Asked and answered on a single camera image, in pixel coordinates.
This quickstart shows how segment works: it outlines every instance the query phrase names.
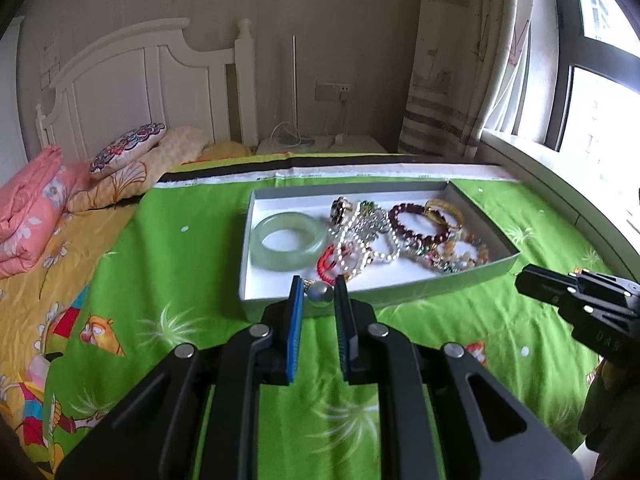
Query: yellow bedsheet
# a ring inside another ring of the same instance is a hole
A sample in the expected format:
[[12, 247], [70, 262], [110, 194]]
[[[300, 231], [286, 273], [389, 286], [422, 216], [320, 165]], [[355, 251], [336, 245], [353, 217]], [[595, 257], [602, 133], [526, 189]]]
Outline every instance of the yellow bedsheet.
[[0, 416], [12, 428], [30, 431], [26, 418], [38, 417], [49, 363], [75, 320], [69, 307], [136, 207], [65, 213], [36, 266], [0, 280]]

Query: curtain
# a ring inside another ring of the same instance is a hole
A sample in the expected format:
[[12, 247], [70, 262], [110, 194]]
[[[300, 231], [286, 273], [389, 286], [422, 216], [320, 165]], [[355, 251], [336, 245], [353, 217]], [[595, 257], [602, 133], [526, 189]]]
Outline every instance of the curtain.
[[533, 0], [422, 0], [398, 151], [472, 158], [509, 131], [525, 86]]

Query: window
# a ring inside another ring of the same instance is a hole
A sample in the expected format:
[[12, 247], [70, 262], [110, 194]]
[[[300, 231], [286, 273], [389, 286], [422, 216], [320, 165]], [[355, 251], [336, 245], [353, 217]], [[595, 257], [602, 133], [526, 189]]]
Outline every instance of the window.
[[604, 41], [640, 57], [640, 40], [615, 0], [580, 0], [587, 38]]
[[640, 218], [640, 40], [615, 0], [556, 0], [559, 62], [545, 144]]
[[640, 94], [575, 68], [560, 153], [580, 159], [578, 171], [602, 181], [631, 213], [640, 188], [638, 110]]

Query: white headboard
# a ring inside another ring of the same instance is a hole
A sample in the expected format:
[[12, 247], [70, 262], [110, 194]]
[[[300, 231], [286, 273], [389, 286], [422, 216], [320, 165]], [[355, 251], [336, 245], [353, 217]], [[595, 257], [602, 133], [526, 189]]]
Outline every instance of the white headboard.
[[197, 126], [211, 142], [230, 140], [226, 66], [235, 63], [242, 143], [258, 144], [254, 40], [238, 22], [233, 48], [196, 52], [184, 41], [188, 18], [121, 28], [74, 56], [53, 78], [49, 115], [36, 106], [40, 142], [68, 163], [95, 156], [119, 134], [149, 122]]

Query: blue gripper pad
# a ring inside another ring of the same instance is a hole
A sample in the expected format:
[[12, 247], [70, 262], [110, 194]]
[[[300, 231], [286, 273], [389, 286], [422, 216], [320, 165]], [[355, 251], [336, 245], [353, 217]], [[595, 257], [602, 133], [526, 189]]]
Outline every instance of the blue gripper pad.
[[305, 289], [300, 276], [294, 276], [289, 292], [289, 308], [291, 313], [289, 330], [287, 331], [287, 381], [293, 382], [298, 370], [298, 358], [300, 356], [300, 333], [302, 331], [302, 318], [305, 307]]

